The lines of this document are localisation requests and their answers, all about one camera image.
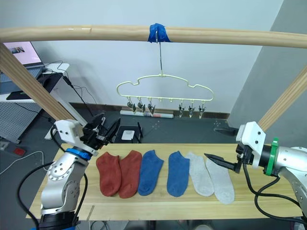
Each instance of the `baseboard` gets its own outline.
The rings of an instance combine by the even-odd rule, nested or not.
[[[84,108],[86,109],[83,103],[71,103],[74,108]],[[120,110],[130,110],[127,106],[119,105],[108,105],[108,104],[87,104],[93,110],[103,110],[103,111],[120,111]],[[179,116],[178,110],[169,110],[169,109],[156,109],[155,112],[163,114],[174,114],[174,117]],[[198,116],[199,112],[195,111],[194,116]],[[184,111],[183,116],[188,117],[189,112]],[[215,112],[204,112],[202,118],[218,118],[218,119],[227,119],[229,117],[228,113],[215,113]]]

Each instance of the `floor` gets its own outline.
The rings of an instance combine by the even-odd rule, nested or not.
[[[77,109],[86,119],[90,119],[86,109]],[[110,126],[115,120],[121,117],[122,125],[137,125],[140,122],[144,138],[143,143],[234,143],[233,137],[228,137],[214,132],[215,127],[226,127],[226,120],[222,119],[198,119],[175,117],[151,118],[139,116],[120,116],[119,112],[106,112],[105,127]],[[19,144],[27,151],[27,154],[41,150],[45,155],[45,162],[53,160],[58,148],[51,140],[45,140],[44,136],[50,129],[51,124],[47,119],[37,116],[30,127],[25,131]],[[0,153],[0,171],[4,170],[17,157],[8,152]],[[4,174],[0,175],[0,229],[25,230],[31,229],[34,225],[32,220],[25,218],[25,213],[18,206],[16,200],[16,189],[23,176],[31,169],[42,164],[41,154],[32,155],[22,161],[15,163]],[[29,207],[35,194],[45,176],[45,171],[40,170],[31,176],[23,185],[22,199]],[[275,221],[272,219],[233,219],[233,220],[199,220],[199,221],[157,221],[157,230],[188,230],[193,229],[197,224],[209,223],[214,230],[249,230],[270,229],[288,230],[288,222]],[[108,221],[109,230],[144,230],[148,221]],[[99,230],[102,222],[93,225],[93,230]],[[82,221],[77,229],[89,230],[89,222]]]

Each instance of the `white desk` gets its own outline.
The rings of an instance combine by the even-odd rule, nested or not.
[[[52,63],[46,66],[46,68],[51,69],[54,72],[59,72],[59,73],[64,73],[69,67],[68,63]],[[66,87],[63,89],[63,87],[60,88],[58,87],[59,85],[65,85]],[[81,125],[86,125],[87,122],[86,120],[71,106],[69,102],[66,102],[61,95],[63,95],[63,91],[71,91],[71,93],[75,93],[73,89],[67,85],[67,83],[63,80],[63,78],[60,78],[57,84],[53,87],[52,91],[50,94],[68,111],[70,114],[80,122]],[[20,99],[20,100],[6,100],[6,98],[10,94],[1,94],[0,95],[0,102],[5,102],[5,103],[35,103],[32,99]],[[49,132],[45,136],[46,139],[50,139],[50,134]]]

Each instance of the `green ring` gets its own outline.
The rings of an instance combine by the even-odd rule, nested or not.
[[[270,158],[267,166],[267,170],[265,172],[266,175],[270,176],[273,170],[274,160],[276,156],[276,151],[278,148],[278,138],[274,138],[271,147]]]

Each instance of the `white tube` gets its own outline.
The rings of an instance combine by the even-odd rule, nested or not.
[[[159,118],[174,118],[173,114],[160,114],[160,113],[154,113],[153,115],[149,112],[132,112],[132,111],[127,111],[127,110],[121,110],[120,111],[121,115],[132,115],[132,116],[151,116],[151,117],[159,117]]]

